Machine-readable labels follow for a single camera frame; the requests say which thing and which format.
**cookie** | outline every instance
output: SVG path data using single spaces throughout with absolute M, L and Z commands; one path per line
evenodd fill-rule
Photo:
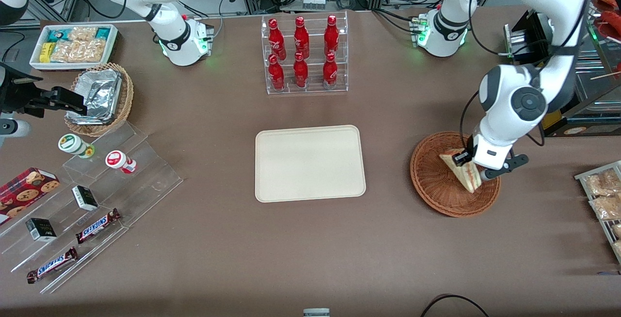
M 22 211 L 24 209 L 26 209 L 25 206 L 18 206 L 17 208 L 13 208 L 13 209 L 9 210 L 9 212 L 6 213 L 6 215 L 8 217 L 15 217 L 15 215 L 17 215 L 20 211 Z
M 36 196 L 38 196 L 39 191 L 37 189 L 26 189 L 25 191 L 21 191 L 17 195 L 17 200 L 20 202 L 26 202 L 29 200 L 33 200 Z
M 47 184 L 41 186 L 41 191 L 42 192 L 49 192 L 52 191 L 53 189 L 55 189 L 56 187 L 58 187 L 58 185 L 60 185 L 60 182 L 58 181 L 50 181 Z
M 28 176 L 26 176 L 26 183 L 33 184 L 34 186 L 38 186 L 45 180 L 45 177 L 37 171 L 31 172 Z

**table surface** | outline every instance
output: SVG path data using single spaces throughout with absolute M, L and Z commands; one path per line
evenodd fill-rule
M 501 50 L 502 25 L 524 10 L 477 10 L 477 35 Z M 516 152 L 531 162 L 503 176 L 490 210 L 468 219 L 436 213 L 413 189 L 410 155 L 425 136 L 458 128 L 500 59 L 470 34 L 457 54 L 434 58 L 371 12 L 348 16 L 350 91 L 312 97 L 266 94 L 260 17 L 226 19 L 213 56 L 191 67 L 162 56 L 148 24 L 118 23 L 115 61 L 135 86 L 129 120 L 185 182 L 51 295 L 27 289 L 0 261 L 0 315 L 292 317 L 328 307 L 335 317 L 405 317 L 443 293 L 491 316 L 619 315 L 621 277 L 596 275 L 616 268 L 614 255 L 573 176 L 621 159 L 621 138 L 548 139 L 545 148 L 522 139 Z M 35 74 L 41 87 L 69 87 L 76 76 Z M 477 106 L 467 131 L 483 116 Z M 23 117 L 33 133 L 6 140 L 0 181 L 31 166 L 60 168 L 62 116 Z M 344 124 L 360 130 L 363 196 L 255 199 L 257 133 Z M 428 316 L 457 311 L 478 315 L 444 301 Z

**wicker basket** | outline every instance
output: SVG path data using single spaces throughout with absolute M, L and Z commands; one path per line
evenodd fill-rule
M 501 189 L 500 178 L 483 182 L 474 193 L 464 188 L 439 157 L 444 151 L 461 146 L 459 133 L 435 133 L 419 143 L 410 160 L 410 177 L 422 199 L 433 209 L 453 217 L 475 216 L 486 211 Z
M 118 96 L 118 103 L 115 114 L 116 118 L 113 120 L 112 123 L 108 125 L 77 125 L 69 122 L 69 120 L 65 118 L 65 124 L 74 133 L 92 137 L 102 136 L 106 131 L 124 122 L 124 120 L 127 119 L 127 116 L 129 116 L 129 111 L 131 110 L 131 100 L 133 100 L 133 83 L 131 82 L 131 78 L 129 78 L 129 75 L 127 75 L 127 72 L 123 69 L 123 67 L 115 63 L 97 65 L 96 67 L 90 68 L 87 71 L 103 71 L 104 69 L 114 69 L 123 76 L 123 82 L 121 84 L 120 94 Z M 75 90 L 78 78 L 73 81 L 71 90 Z

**coca-cola bottle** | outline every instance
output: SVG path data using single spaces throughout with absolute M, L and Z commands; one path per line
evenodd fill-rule
M 295 33 L 293 34 L 295 39 L 295 51 L 301 51 L 304 58 L 308 58 L 311 55 L 311 43 L 309 41 L 309 31 L 304 27 L 304 17 L 295 17 Z
M 328 27 L 324 33 L 324 53 L 326 56 L 330 52 L 337 53 L 339 49 L 339 29 L 337 29 L 337 17 L 328 16 Z
M 268 72 L 270 72 L 272 86 L 274 90 L 282 91 L 284 90 L 284 73 L 282 72 L 282 67 L 278 63 L 278 58 L 275 54 L 270 54 L 268 60 L 270 61 Z
M 284 49 L 284 36 L 282 36 L 280 29 L 278 29 L 278 21 L 271 18 L 268 21 L 268 25 L 270 25 L 270 47 L 272 53 L 278 56 L 278 60 L 284 61 L 287 58 L 287 51 Z
M 324 63 L 324 88 L 332 90 L 337 85 L 337 71 L 339 67 L 334 62 L 334 53 L 326 55 L 326 63 Z
M 293 72 L 295 72 L 295 85 L 304 89 L 309 78 L 309 67 L 304 61 L 304 54 L 301 51 L 295 53 L 295 63 L 293 64 Z

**acrylic bottle rack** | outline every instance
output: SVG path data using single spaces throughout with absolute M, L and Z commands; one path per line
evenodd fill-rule
M 339 29 L 339 49 L 335 53 L 335 62 L 339 67 L 337 71 L 337 83 L 331 90 L 324 88 L 324 63 L 326 62 L 326 54 L 324 54 L 324 32 L 326 31 L 327 20 L 329 15 L 337 17 L 337 29 Z M 263 64 L 265 67 L 265 82 L 268 94 L 304 94 L 304 93 L 335 93 L 343 92 L 349 89 L 349 53 L 348 53 L 348 24 L 346 12 L 320 12 L 303 14 L 306 29 L 309 32 L 310 40 L 310 57 L 306 59 L 309 69 L 309 78 L 306 88 L 302 89 L 295 85 L 295 75 L 293 72 L 293 64 L 295 63 L 295 42 L 293 34 L 295 33 L 295 17 L 283 14 L 263 16 L 261 19 L 261 42 L 263 50 Z M 270 48 L 270 27 L 268 20 L 275 18 L 278 21 L 278 28 L 284 36 L 284 47 L 287 51 L 287 57 L 284 61 L 280 61 L 282 70 L 284 71 L 284 90 L 276 91 L 270 80 L 268 67 L 268 56 L 271 54 Z

